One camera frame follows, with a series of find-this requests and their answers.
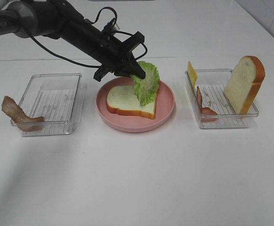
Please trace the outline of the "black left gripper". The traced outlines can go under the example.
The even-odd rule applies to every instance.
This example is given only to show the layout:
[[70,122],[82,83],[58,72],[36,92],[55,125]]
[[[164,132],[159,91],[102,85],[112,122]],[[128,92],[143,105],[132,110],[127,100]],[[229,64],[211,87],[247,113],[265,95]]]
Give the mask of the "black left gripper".
[[139,44],[143,44],[144,41],[145,37],[140,32],[136,32],[125,41],[120,41],[114,36],[108,35],[107,40],[104,42],[107,46],[103,46],[103,59],[99,60],[102,65],[97,69],[93,78],[96,81],[101,81],[107,73],[113,73],[118,77],[135,75],[140,79],[144,79],[145,71],[132,53],[132,50]]

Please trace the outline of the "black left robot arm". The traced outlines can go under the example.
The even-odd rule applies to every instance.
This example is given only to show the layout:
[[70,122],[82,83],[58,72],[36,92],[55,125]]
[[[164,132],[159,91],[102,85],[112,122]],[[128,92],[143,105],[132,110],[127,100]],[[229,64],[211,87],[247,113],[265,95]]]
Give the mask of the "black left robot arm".
[[[145,71],[138,64],[132,51],[138,45],[144,45],[142,33],[128,34],[121,41],[115,34],[121,33],[117,26],[118,15],[112,7],[113,19],[102,30],[77,11],[66,0],[16,0],[6,9],[0,9],[0,36],[13,33],[20,38],[30,38],[49,54],[75,65],[95,68],[94,79],[101,79],[108,73],[115,76],[129,77],[135,75],[145,78]],[[99,65],[87,65],[58,55],[36,40],[44,36],[54,40],[63,39],[92,59]]]

